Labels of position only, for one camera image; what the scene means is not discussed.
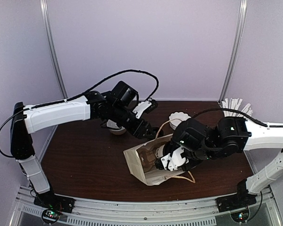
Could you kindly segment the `brown cardboard cup carrier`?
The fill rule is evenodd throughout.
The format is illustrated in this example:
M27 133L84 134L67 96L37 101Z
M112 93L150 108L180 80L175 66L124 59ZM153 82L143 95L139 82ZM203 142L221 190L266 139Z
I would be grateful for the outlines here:
M148 172L155 165L154 146L142 146L137 150L144 172Z

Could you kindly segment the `white paper coffee cup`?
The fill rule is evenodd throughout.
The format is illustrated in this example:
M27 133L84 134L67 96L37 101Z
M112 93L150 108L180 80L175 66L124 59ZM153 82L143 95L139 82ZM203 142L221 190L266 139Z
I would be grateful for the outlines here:
M168 155L171 151L171 145L169 143L166 143L159 148L156 149L155 151L155 156L157 159L160 159L166 155Z

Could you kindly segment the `brown paper bag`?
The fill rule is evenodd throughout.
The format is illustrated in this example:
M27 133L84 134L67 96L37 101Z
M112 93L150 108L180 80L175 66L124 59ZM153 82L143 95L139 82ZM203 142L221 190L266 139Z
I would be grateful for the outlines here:
M196 183L192 173L182 176L181 169L188 160L183 157L184 149L179 147L173 153L163 153L172 134L155 137L153 140L123 151L130 173L147 186L158 186L171 179L184 179Z

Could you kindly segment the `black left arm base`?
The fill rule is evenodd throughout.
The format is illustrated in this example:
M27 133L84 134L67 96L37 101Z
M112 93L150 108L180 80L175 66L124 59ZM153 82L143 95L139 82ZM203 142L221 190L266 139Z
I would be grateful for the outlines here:
M33 203L34 205L47 209L72 213L75 200L73 198L56 195L49 191L43 194L37 193Z

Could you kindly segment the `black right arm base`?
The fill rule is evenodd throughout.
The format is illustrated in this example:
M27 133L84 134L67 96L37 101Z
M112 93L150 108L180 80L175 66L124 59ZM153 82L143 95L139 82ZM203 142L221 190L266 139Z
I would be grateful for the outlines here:
M256 195L239 196L238 194L233 194L216 199L219 213L240 209L256 203Z

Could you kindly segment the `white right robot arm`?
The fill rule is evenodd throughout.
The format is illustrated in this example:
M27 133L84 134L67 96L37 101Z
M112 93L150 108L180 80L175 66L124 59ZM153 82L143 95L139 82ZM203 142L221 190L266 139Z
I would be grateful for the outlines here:
M194 118L181 122L170 140L165 169L194 168L204 160L225 158L255 149L279 148L261 171L238 184L232 203L242 208L251 195L283 176L283 124L263 124L242 117L224 117L212 129Z

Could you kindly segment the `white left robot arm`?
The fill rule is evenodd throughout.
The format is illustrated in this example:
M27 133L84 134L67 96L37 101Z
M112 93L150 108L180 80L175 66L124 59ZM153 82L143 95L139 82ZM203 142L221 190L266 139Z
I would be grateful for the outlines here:
M88 91L74 100L61 100L55 103L24 106L19 102L14 107L15 117L11 123L11 154L25 171L40 201L48 209L58 205L57 196L45 176L39 160L35 156L31 134L47 127L72 121L85 121L100 118L111 120L138 139L156 135L149 122L142 118L144 112L155 102L146 100L134 109L128 105L138 92L123 81L106 93Z

